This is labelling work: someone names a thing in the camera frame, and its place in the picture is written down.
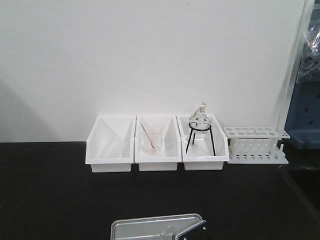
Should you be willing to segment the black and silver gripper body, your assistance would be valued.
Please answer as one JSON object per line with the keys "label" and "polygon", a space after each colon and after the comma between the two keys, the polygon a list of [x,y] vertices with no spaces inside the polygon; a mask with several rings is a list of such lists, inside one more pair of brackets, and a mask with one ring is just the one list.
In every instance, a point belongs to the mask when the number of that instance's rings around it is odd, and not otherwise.
{"label": "black and silver gripper body", "polygon": [[167,226],[160,234],[161,240],[205,240],[206,220],[187,225],[173,224]]}

